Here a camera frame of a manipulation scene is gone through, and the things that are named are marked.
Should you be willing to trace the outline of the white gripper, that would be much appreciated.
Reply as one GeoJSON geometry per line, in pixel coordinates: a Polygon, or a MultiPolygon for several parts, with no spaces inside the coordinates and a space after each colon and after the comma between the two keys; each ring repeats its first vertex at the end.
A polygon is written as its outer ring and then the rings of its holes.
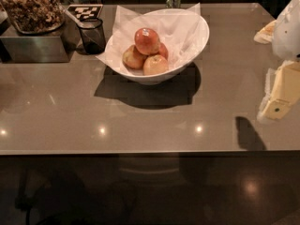
{"type": "Polygon", "coordinates": [[[257,119],[268,124],[282,119],[300,99],[300,0],[291,0],[275,21],[254,36],[261,44],[272,42],[273,53],[285,60],[277,69],[269,68],[264,97],[257,119]]]}

